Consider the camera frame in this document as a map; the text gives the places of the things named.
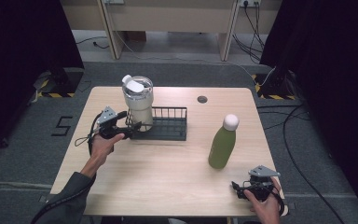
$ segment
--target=person's hand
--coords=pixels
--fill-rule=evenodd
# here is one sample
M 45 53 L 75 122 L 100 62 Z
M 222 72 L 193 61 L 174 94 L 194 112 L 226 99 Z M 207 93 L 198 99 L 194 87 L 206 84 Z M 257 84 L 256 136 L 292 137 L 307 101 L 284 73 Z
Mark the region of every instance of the person's hand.
M 80 173 L 92 178 L 97 173 L 97 170 L 106 162 L 107 156 L 114 151 L 114 144 L 123 137 L 124 133 L 117 134 L 110 139 L 104 139 L 99 134 L 95 134 L 92 137 L 91 157 Z
M 272 177 L 271 180 L 275 188 L 277 188 L 277 189 L 274 188 L 273 192 L 279 194 L 279 191 L 281 190 L 281 186 L 278 184 L 278 181 L 274 177 Z M 254 194 L 248 189 L 246 189 L 243 193 L 246 195 L 246 198 L 248 198 L 249 201 L 252 203 L 253 208 L 251 208 L 251 211 L 257 214 L 261 223 L 263 224 L 280 223 L 279 220 L 280 205 L 278 203 L 278 200 L 272 194 L 270 194 L 264 202 L 260 202 L 254 196 Z

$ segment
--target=black curtain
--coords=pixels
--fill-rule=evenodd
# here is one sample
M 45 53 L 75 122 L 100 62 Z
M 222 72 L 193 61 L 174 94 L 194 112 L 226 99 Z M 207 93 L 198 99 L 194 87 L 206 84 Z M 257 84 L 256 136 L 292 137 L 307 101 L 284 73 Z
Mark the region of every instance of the black curtain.
M 307 23 L 297 23 L 305 11 L 313 12 Z M 273 67 L 280 60 L 296 73 L 334 160 L 358 196 L 358 3 L 283 0 L 260 63 Z
M 34 93 L 38 76 L 83 63 L 59 0 L 0 1 L 0 138 Z

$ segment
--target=white bottle cap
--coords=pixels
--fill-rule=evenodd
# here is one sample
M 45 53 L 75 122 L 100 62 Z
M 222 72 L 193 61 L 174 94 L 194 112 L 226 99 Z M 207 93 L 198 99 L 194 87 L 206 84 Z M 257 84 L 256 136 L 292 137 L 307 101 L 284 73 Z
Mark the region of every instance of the white bottle cap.
M 228 131 L 237 130 L 239 124 L 240 120 L 233 114 L 226 115 L 225 120 L 223 121 L 223 127 Z
M 141 83 L 134 81 L 132 79 L 132 76 L 130 75 L 124 76 L 121 81 L 124 83 L 124 86 L 130 91 L 141 92 L 145 88 L 144 85 L 142 85 Z

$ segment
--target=black wire rack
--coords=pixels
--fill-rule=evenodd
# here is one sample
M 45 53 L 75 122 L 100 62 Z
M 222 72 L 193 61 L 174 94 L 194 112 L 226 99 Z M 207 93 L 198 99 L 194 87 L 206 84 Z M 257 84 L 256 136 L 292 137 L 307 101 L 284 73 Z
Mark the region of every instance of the black wire rack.
M 131 139 L 185 141 L 187 136 L 187 107 L 152 106 L 153 124 L 143 124 Z M 129 110 L 126 124 L 132 126 Z

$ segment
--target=power strip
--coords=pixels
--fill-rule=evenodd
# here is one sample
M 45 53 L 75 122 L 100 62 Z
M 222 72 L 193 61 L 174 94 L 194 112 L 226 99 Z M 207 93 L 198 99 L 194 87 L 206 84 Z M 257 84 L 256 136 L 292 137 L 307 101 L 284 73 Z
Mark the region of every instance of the power strip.
M 241 0 L 240 2 L 240 7 L 243 7 L 243 3 L 247 1 L 248 2 L 248 7 L 255 7 L 256 4 L 258 3 L 258 6 L 260 7 L 261 5 L 261 0 Z

